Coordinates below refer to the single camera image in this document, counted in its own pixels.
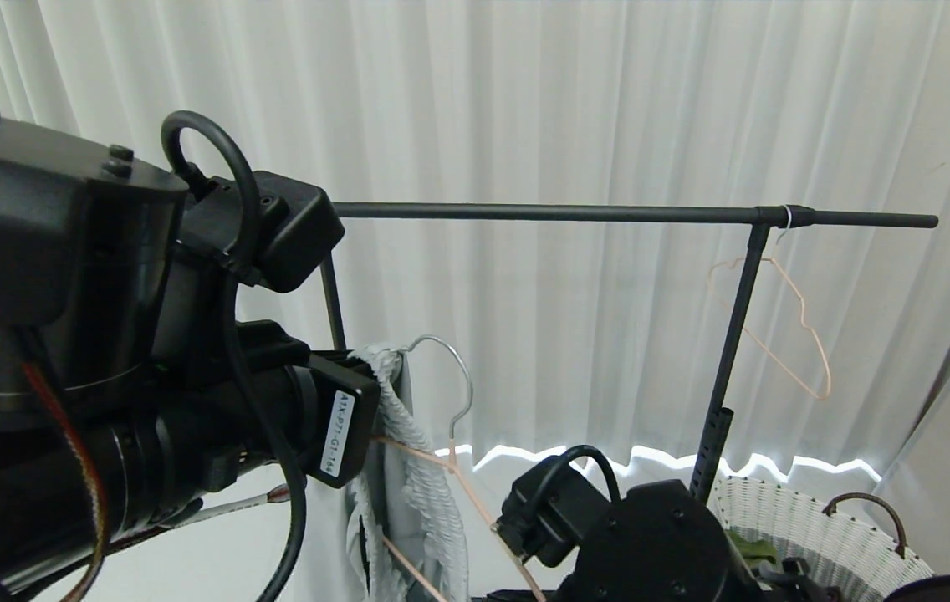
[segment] white knitted garment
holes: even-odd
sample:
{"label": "white knitted garment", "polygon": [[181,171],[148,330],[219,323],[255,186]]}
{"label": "white knitted garment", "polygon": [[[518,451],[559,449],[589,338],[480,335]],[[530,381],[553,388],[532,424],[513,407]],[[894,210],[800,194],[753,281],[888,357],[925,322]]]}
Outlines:
{"label": "white knitted garment", "polygon": [[[419,428],[405,403],[399,399],[392,380],[400,374],[405,365],[403,354],[396,347],[369,345],[353,351],[353,357],[360,358],[371,366],[382,388],[379,404],[379,416],[382,418],[384,435],[411,449],[433,453],[430,437]],[[405,454],[406,482],[401,488],[403,502],[421,515],[422,530],[426,533],[426,558],[435,559],[441,564],[441,583],[435,583],[442,594],[452,602],[468,602],[467,592],[467,539],[464,538],[463,522],[456,500],[452,498],[445,470],[433,462],[427,462],[411,454]],[[355,495],[356,512],[349,523],[349,531],[358,533],[358,518],[363,517],[367,531],[367,560],[370,573],[369,598],[375,602],[398,602],[406,599],[405,568],[396,563],[390,551],[382,543],[382,529],[375,518],[369,502],[370,492],[367,477],[361,473],[352,484]],[[363,575],[363,565],[354,568]]]}

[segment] silver hook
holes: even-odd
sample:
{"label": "silver hook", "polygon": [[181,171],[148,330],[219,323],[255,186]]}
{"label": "silver hook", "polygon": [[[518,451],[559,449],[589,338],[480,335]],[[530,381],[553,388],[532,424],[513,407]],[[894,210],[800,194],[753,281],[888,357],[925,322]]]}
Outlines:
{"label": "silver hook", "polygon": [[780,247],[780,241],[784,240],[785,236],[788,236],[788,232],[791,232],[791,206],[784,205],[784,209],[788,210],[788,227],[784,228],[784,231],[780,233],[780,236],[776,237],[776,244],[773,245],[773,248]]}
{"label": "silver hook", "polygon": [[438,343],[438,345],[448,349],[449,354],[452,354],[452,358],[455,359],[460,365],[460,370],[463,370],[464,380],[467,381],[467,403],[464,404],[462,411],[457,412],[457,414],[452,417],[452,420],[449,421],[449,439],[452,441],[452,439],[456,439],[457,422],[460,422],[460,419],[462,419],[464,416],[467,416],[467,413],[472,409],[472,403],[475,401],[475,384],[472,382],[471,373],[467,372],[467,365],[464,363],[464,358],[460,357],[460,352],[457,351],[452,345],[449,345],[449,343],[446,343],[445,340],[438,338],[438,336],[434,336],[433,334],[424,334],[423,336],[419,336],[419,338],[413,340],[411,345],[407,347],[401,347],[400,350],[403,352],[403,354],[407,354],[407,352],[414,350],[415,347],[418,344],[424,342],[424,340],[433,340],[434,343]]}

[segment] white woven basket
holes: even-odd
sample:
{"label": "white woven basket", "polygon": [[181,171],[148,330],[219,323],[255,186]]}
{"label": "white woven basket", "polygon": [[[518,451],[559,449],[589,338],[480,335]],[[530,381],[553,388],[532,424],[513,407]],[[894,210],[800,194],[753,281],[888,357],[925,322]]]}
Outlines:
{"label": "white woven basket", "polygon": [[[896,523],[901,543],[835,511],[836,503],[851,498],[883,506]],[[772,542],[780,558],[806,559],[813,582],[838,586],[850,602],[881,602],[899,587],[932,576],[929,565],[907,547],[895,511],[869,494],[846,494],[821,503],[776,483],[728,477],[713,485],[709,506],[724,528],[749,541]]]}

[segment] clothes rack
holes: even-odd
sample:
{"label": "clothes rack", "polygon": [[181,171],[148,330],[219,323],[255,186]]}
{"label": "clothes rack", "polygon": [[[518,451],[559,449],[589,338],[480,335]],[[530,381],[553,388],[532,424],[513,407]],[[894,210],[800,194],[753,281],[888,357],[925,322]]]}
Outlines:
{"label": "clothes rack", "polygon": [[[809,207],[644,207],[601,205],[504,205],[504,203],[424,203],[424,202],[335,202],[339,217],[376,220],[484,220],[525,222],[659,222],[660,224],[746,224],[750,226],[746,257],[739,274],[728,331],[720,352],[716,380],[702,426],[694,461],[690,492],[708,502],[717,475],[720,455],[728,439],[732,412],[724,408],[732,366],[735,363],[743,323],[758,279],[758,268],[772,228],[804,226],[874,226],[887,228],[934,228],[938,217],[913,213],[865,211],[824,211]],[[322,264],[323,290],[334,347],[345,347],[345,325],[341,317],[337,274],[333,258]]]}

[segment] red wire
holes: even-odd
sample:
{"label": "red wire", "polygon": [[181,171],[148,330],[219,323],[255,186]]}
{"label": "red wire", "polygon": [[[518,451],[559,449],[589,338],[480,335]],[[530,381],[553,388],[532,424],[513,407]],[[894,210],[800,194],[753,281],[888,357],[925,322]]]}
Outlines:
{"label": "red wire", "polygon": [[104,481],[100,479],[100,472],[92,462],[89,454],[89,448],[84,444],[81,435],[78,434],[74,424],[70,422],[69,415],[65,408],[59,403],[54,389],[51,388],[47,378],[44,378],[40,366],[35,362],[24,362],[23,372],[28,378],[28,383],[33,391],[40,397],[44,409],[55,419],[59,429],[62,431],[63,438],[70,451],[74,453],[78,464],[81,467],[81,477],[84,479],[85,487],[89,489],[89,498],[92,499],[92,521],[95,527],[95,544],[93,545],[92,559],[89,561],[89,568],[78,580],[77,585],[64,595],[63,602],[78,602],[88,594],[89,588],[100,575],[100,568],[103,568],[104,557],[107,556],[107,543],[109,540],[107,523],[107,492],[104,490]]}

